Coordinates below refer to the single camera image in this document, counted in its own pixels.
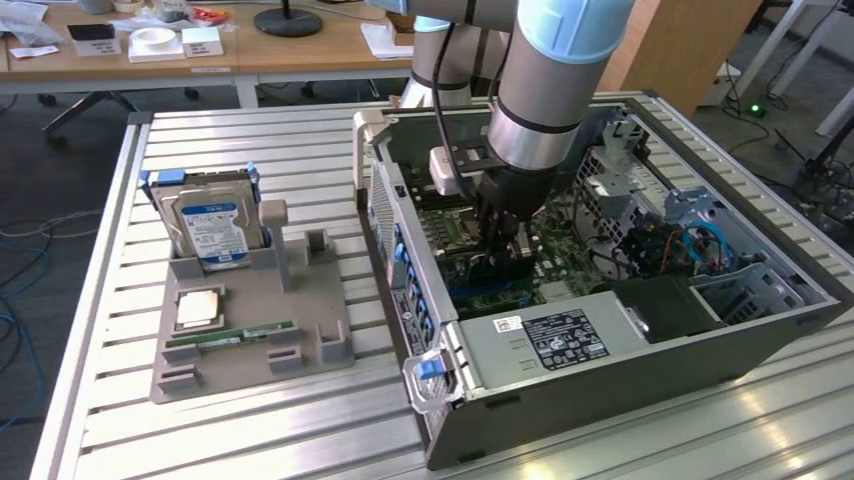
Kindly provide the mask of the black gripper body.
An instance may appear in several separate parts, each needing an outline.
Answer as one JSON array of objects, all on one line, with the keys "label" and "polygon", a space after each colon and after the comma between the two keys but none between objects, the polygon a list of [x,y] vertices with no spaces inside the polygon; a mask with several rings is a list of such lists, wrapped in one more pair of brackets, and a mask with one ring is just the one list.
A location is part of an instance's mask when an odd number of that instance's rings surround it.
[{"label": "black gripper body", "polygon": [[555,178],[555,168],[524,170],[504,166],[486,170],[478,186],[479,218],[496,213],[530,220],[547,200]]}]

